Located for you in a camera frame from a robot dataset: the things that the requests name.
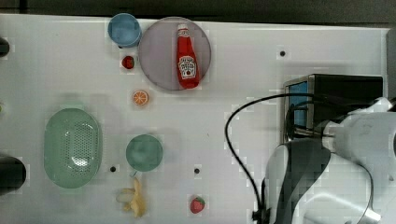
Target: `ketchup bottle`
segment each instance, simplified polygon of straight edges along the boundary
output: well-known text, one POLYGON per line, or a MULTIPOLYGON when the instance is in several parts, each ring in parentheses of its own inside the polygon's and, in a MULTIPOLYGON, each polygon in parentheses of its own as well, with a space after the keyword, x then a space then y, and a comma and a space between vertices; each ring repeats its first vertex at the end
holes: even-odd
POLYGON ((177 77, 185 89, 195 88, 201 79, 187 24, 177 27, 177 77))

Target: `blue bowl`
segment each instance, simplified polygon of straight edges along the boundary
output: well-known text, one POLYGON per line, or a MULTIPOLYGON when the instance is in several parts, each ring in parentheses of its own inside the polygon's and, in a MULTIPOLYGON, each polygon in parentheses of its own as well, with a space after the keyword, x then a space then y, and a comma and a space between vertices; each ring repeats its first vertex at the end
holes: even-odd
POLYGON ((120 47, 131 48, 136 46, 142 37, 137 19, 128 13, 121 13, 110 20, 107 27, 110 38, 120 47))

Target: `red strawberry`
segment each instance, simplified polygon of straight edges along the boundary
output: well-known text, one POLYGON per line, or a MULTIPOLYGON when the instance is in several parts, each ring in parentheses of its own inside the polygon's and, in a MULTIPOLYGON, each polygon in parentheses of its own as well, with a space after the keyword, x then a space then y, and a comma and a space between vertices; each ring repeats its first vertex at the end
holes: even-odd
POLYGON ((201 197, 196 197, 192 200, 190 205, 190 210, 192 213, 200 213, 205 208, 205 201, 201 197))
POLYGON ((122 66, 124 66, 124 68, 126 69, 132 69, 134 68, 134 58, 131 56, 126 56, 123 60, 122 60, 122 66))

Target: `black object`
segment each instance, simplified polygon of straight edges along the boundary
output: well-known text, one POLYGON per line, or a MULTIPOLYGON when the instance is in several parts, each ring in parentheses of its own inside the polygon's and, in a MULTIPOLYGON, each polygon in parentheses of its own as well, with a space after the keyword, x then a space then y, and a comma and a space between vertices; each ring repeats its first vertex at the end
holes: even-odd
MULTIPOLYGON (((300 129, 296 130, 295 133, 296 137, 307 137, 306 131, 314 130, 324 120, 344 116, 351 110, 371 105, 376 98, 383 96, 383 78, 313 74, 286 82, 285 92, 326 96, 328 102, 339 105, 333 108, 320 104, 308 105, 308 110, 304 113, 304 126, 299 125, 300 129), (296 92, 291 91, 292 87, 302 84, 307 86, 306 90, 302 88, 296 92)), ((290 109, 290 99, 290 97, 287 97, 285 100, 284 115, 290 109)))
POLYGON ((19 189, 26 180, 26 168, 13 157, 0 157, 0 195, 19 189))
POLYGON ((394 105, 388 112, 396 112, 396 105, 394 105))
POLYGON ((388 97, 396 97, 396 29, 387 33, 388 97))
POLYGON ((0 57, 4 57, 9 53, 9 44, 8 42, 0 37, 0 57))

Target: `round plate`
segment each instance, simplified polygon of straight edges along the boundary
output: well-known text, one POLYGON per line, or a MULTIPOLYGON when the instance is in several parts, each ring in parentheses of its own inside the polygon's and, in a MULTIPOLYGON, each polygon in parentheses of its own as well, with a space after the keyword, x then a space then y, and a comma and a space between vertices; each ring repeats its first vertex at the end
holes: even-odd
POLYGON ((192 21, 167 17, 155 22, 143 34, 139 44, 139 62, 146 77, 169 91, 184 90, 177 79, 177 26, 189 26, 191 42, 201 78, 210 65, 211 49, 205 32, 192 21))
POLYGON ((128 144, 126 160, 137 171, 154 170, 163 159, 163 147, 153 136, 142 134, 128 144))

